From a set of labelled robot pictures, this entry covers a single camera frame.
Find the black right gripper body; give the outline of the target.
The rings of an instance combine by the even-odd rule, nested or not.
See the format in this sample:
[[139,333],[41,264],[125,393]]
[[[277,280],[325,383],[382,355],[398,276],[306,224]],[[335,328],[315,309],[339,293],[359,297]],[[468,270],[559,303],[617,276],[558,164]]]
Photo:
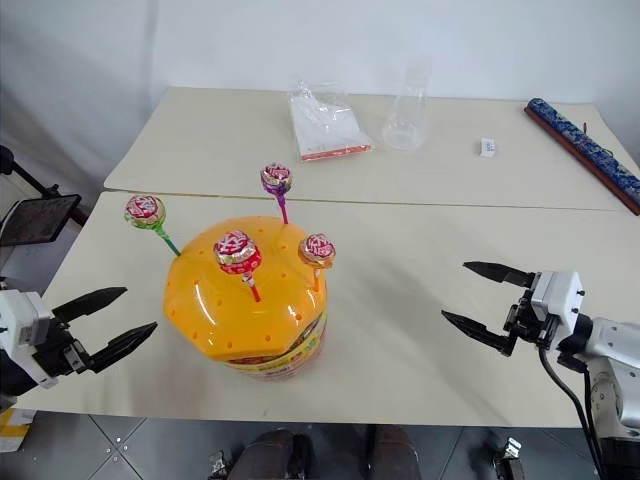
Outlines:
[[518,340],[541,349],[549,349],[556,334],[556,316],[533,304],[533,289],[527,289],[507,315],[503,330],[507,333],[508,347],[513,349]]

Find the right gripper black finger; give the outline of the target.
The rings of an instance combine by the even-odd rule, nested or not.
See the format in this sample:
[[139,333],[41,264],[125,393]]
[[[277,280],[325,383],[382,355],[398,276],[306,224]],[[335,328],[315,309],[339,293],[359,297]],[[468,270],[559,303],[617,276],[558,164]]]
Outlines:
[[452,312],[442,310],[441,314],[451,325],[467,337],[498,351],[503,356],[509,357],[512,355],[515,338],[493,333],[484,324]]
[[506,282],[523,288],[530,288],[536,278],[535,272],[524,272],[499,263],[468,261],[463,266],[494,282]]

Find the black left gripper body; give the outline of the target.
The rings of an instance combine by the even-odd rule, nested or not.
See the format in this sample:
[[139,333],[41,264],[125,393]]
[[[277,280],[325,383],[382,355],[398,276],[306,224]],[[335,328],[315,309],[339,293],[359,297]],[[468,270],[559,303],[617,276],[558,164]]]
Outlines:
[[92,371],[94,362],[65,322],[52,320],[43,343],[36,346],[36,363],[51,378]]

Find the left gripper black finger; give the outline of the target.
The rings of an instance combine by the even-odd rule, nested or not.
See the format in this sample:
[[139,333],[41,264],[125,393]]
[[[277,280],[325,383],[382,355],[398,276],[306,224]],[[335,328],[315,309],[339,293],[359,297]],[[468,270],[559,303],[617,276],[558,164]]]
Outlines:
[[151,322],[110,340],[105,348],[91,356],[89,369],[93,372],[101,372],[122,360],[144,343],[156,328],[157,323]]
[[126,287],[107,287],[82,295],[52,310],[54,317],[69,323],[81,316],[91,315],[109,306],[127,291]]

